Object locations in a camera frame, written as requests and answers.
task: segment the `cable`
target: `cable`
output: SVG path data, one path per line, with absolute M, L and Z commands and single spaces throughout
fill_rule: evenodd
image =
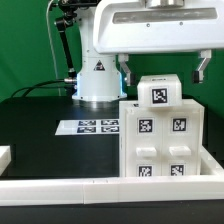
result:
M 17 93 L 19 93 L 19 92 L 21 92 L 21 91 L 23 91 L 23 90 L 29 90 L 29 89 L 32 89 L 32 90 L 34 90 L 34 89 L 58 89 L 58 88 L 60 88 L 60 89 L 62 89 L 62 88 L 65 88 L 66 86 L 51 86 L 51 87 L 46 87 L 46 86 L 36 86 L 36 87 L 24 87 L 24 88 L 21 88 L 21 89 L 18 89 L 18 90 L 16 90 L 12 95 L 11 95 L 11 98 L 13 98 Z
M 50 41 L 51 53 L 52 53 L 52 58 L 53 58 L 53 63 L 54 63 L 55 77 L 56 77 L 56 79 L 59 79 L 57 60 L 56 60 L 56 56 L 55 56 L 54 45 L 53 45 L 52 36 L 51 36 L 50 22 L 49 22 L 49 11 L 50 11 L 50 7 L 53 2 L 54 2 L 54 0 L 51 0 L 48 3 L 47 11 L 46 11 L 46 21 L 47 21 L 47 30 L 48 30 L 48 37 L 49 37 L 49 41 Z
M 22 95 L 22 97 L 26 97 L 36 87 L 50 85 L 50 84 L 55 84 L 55 83 L 60 83 L 60 82 L 64 82 L 64 80 L 63 79 L 58 79 L 58 80 L 53 80 L 53 81 L 47 81 L 47 82 L 38 83 L 38 84 L 30 87 L 29 89 L 27 89 L 27 91 Z

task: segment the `green backdrop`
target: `green backdrop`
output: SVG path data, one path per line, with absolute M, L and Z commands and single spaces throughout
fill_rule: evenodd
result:
M 0 100 L 17 89 L 39 82 L 54 80 L 53 60 L 47 34 L 46 9 L 48 0 L 2 1 L 0 5 Z M 67 76 L 67 68 L 58 32 L 53 23 L 61 16 L 59 9 L 50 12 L 53 43 L 56 50 L 59 77 Z M 81 68 L 79 31 L 75 25 L 68 30 L 74 65 Z M 213 51 L 203 84 L 191 83 L 191 73 L 198 66 L 197 53 L 132 55 L 129 66 L 138 74 L 178 74 L 183 93 L 190 95 L 224 118 L 224 51 Z M 129 95 L 136 88 L 126 88 Z M 36 90 L 32 95 L 57 95 L 57 90 Z

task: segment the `black cable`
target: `black cable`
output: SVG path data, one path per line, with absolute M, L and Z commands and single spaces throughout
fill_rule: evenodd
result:
M 36 84 L 36 85 L 34 85 L 32 87 L 29 87 L 27 89 L 27 91 L 25 93 L 23 93 L 22 97 L 26 97 L 36 87 L 50 85 L 50 84 L 55 84 L 55 83 L 60 83 L 60 82 L 64 82 L 64 80 L 63 79 L 58 79 L 58 80 L 52 80 L 52 81 L 38 83 L 38 84 Z
M 12 95 L 11 95 L 11 98 L 13 98 L 17 93 L 23 91 L 23 90 L 30 90 L 32 89 L 31 91 L 33 91 L 34 89 L 62 89 L 62 88 L 65 88 L 67 86 L 51 86 L 51 87 L 46 87 L 46 86 L 32 86 L 32 87 L 24 87 L 24 88 L 21 88 L 21 89 L 18 89 L 16 90 Z

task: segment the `white block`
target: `white block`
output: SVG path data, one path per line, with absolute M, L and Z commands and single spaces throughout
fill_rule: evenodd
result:
M 143 76 L 138 84 L 139 107 L 170 107 L 182 103 L 177 75 Z
M 172 156 L 191 156 L 191 150 L 187 146 L 175 146 L 169 148 Z
M 10 146 L 0 146 L 0 175 L 11 162 Z
M 183 100 L 181 107 L 163 116 L 162 175 L 199 175 L 204 108 L 194 100 Z M 169 147 L 186 146 L 189 156 L 171 155 Z
M 118 202 L 118 182 L 113 179 L 94 179 L 83 185 L 84 204 Z
M 119 202 L 206 200 L 224 198 L 224 176 L 122 178 Z
M 83 204 L 86 180 L 20 180 L 0 182 L 0 206 Z
M 138 157 L 156 157 L 157 151 L 154 147 L 137 148 L 136 153 Z
M 160 113 L 151 113 L 151 116 L 148 116 L 148 108 L 140 109 L 144 111 L 146 117 L 139 116 L 137 112 L 139 109 L 137 101 L 120 102 L 120 176 L 122 177 L 161 175 L 162 119 Z M 147 132 L 141 128 L 144 123 L 145 126 L 150 126 Z M 137 148 L 155 148 L 156 156 L 137 155 Z

